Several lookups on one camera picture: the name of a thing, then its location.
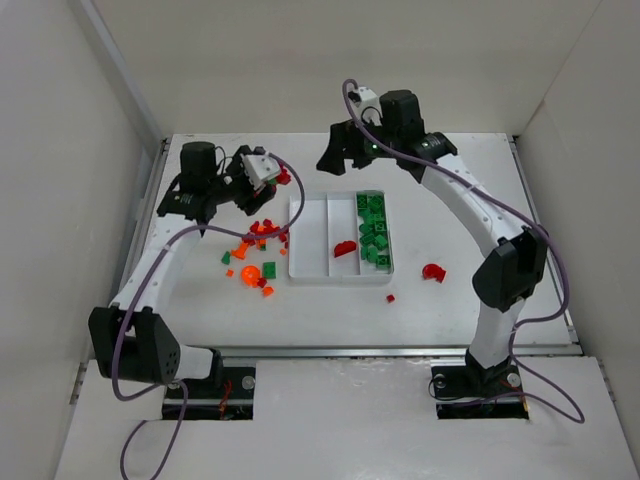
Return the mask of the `red arch lego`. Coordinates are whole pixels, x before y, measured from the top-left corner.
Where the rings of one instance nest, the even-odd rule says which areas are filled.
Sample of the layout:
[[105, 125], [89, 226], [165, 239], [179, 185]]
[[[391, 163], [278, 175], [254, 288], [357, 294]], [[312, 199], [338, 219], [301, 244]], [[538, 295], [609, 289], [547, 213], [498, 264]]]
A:
[[358, 244], [353, 240], [345, 240], [334, 246], [333, 253], [335, 258], [342, 257], [346, 254], [357, 250]]

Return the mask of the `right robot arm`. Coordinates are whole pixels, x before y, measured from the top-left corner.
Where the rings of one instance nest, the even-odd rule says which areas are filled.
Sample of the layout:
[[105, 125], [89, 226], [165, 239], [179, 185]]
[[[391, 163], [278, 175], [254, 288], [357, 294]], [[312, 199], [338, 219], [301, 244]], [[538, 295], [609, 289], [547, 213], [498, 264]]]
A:
[[347, 85], [343, 99], [350, 118], [331, 126], [317, 170], [339, 176], [347, 161], [363, 169], [378, 158], [392, 158], [447, 206], [481, 252], [483, 262], [472, 277], [479, 318], [462, 369], [472, 394], [480, 395], [509, 367], [512, 330], [543, 277], [543, 232], [490, 201], [454, 143], [441, 132], [426, 131], [413, 92], [377, 95]]

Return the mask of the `small red lego piece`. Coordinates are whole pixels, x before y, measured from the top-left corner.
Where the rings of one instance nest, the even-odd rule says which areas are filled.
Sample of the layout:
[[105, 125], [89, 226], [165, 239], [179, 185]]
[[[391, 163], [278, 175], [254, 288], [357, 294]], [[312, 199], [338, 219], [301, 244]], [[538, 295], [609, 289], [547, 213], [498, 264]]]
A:
[[271, 180], [274, 185], [288, 185], [291, 182], [291, 175], [288, 170], [283, 168], [280, 173]]

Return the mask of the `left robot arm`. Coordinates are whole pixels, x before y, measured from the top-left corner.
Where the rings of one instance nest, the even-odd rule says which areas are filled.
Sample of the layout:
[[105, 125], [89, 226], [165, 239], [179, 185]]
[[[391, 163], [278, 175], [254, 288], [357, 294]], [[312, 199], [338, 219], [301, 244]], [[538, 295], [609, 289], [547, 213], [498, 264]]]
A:
[[255, 214], [276, 193], [279, 163], [262, 147], [241, 146], [230, 163], [216, 162], [217, 147], [184, 144], [180, 171], [156, 211], [151, 237], [131, 276], [107, 307], [89, 316], [101, 375], [151, 385], [179, 380], [218, 384], [223, 363], [212, 348], [180, 343], [163, 319], [186, 260], [220, 205]]

